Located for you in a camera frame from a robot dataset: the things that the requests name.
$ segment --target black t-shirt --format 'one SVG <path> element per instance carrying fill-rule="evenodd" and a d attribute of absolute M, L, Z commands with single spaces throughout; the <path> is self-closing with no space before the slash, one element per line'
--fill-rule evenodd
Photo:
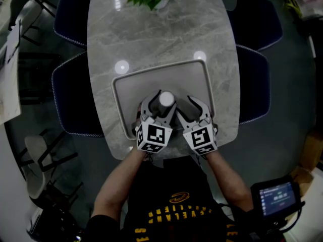
<path fill-rule="evenodd" d="M 87 224 L 88 241 L 242 241 L 235 223 L 214 201 L 206 175 L 191 157 L 145 162 L 130 190 L 124 228 L 108 216 Z"/>

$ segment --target gray tray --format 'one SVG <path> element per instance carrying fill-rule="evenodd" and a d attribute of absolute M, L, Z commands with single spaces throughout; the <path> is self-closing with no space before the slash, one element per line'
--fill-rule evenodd
<path fill-rule="evenodd" d="M 113 79 L 112 89 L 125 135 L 135 140 L 132 123 L 136 121 L 138 105 L 151 92 L 161 89 L 175 96 L 177 107 L 189 118 L 198 120 L 198 109 L 189 102 L 187 95 L 194 96 L 208 105 L 215 117 L 212 87 L 203 60 L 191 60 L 137 71 Z M 176 119 L 173 130 L 182 127 Z"/>

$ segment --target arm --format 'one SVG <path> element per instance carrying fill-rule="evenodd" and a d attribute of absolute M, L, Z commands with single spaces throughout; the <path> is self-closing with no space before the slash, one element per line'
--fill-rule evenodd
<path fill-rule="evenodd" d="M 228 203 L 246 212 L 252 210 L 251 192 L 239 174 L 218 151 L 208 153 L 206 158 Z"/>
<path fill-rule="evenodd" d="M 146 152 L 139 151 L 135 146 L 111 172 L 95 199 L 92 217 L 106 215 L 120 221 L 121 208 L 145 155 Z"/>

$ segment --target screen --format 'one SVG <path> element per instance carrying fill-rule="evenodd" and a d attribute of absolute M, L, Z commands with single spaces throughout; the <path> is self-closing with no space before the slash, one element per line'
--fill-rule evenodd
<path fill-rule="evenodd" d="M 259 190 L 263 216 L 269 216 L 296 203 L 290 182 Z"/>

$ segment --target white wall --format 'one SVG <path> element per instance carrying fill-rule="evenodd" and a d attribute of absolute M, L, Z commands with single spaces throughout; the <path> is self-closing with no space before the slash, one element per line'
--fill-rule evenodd
<path fill-rule="evenodd" d="M 36 206 L 30 201 L 26 183 L 0 126 L 0 238 L 3 242 L 33 241 L 26 226 Z"/>
<path fill-rule="evenodd" d="M 312 172 L 314 180 L 303 197 L 305 206 L 296 225 L 288 232 L 288 242 L 323 241 L 323 172 L 318 168 Z"/>

